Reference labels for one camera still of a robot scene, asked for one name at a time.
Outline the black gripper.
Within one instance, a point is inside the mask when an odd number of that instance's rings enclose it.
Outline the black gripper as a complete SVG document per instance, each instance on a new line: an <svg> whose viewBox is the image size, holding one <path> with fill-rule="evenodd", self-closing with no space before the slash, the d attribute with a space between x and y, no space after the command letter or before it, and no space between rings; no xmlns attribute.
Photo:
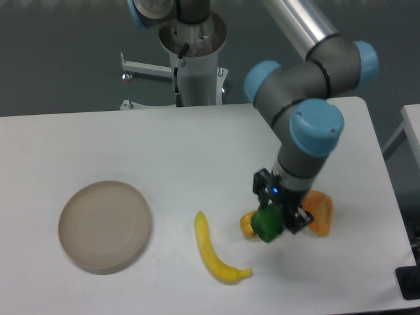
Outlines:
<svg viewBox="0 0 420 315"><path fill-rule="evenodd" d="M314 215L304 211L302 207L313 182L313 178L293 177L285 172L270 173L262 168L253 175L252 191L260 206L268 206L272 201L281 207L285 227L296 234L314 222Z"/></svg>

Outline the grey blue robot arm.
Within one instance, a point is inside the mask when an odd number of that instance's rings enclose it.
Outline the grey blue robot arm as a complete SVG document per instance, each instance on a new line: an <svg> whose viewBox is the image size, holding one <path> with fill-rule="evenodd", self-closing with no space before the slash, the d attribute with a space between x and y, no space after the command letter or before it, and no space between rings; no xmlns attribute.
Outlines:
<svg viewBox="0 0 420 315"><path fill-rule="evenodd" d="M253 176L259 208L251 217L254 234L270 242L284 230L296 233L316 222L303 207L312 184L335 149L344 127L328 99L372 82L379 71L375 49L349 42L310 1L265 1L271 17L303 59L284 68L273 60L255 65L243 89L281 146L271 170ZM140 28L158 26L170 68L148 66L143 74L171 78L176 107L216 105L217 57L226 42L226 24L208 1L128 1Z"/></svg>

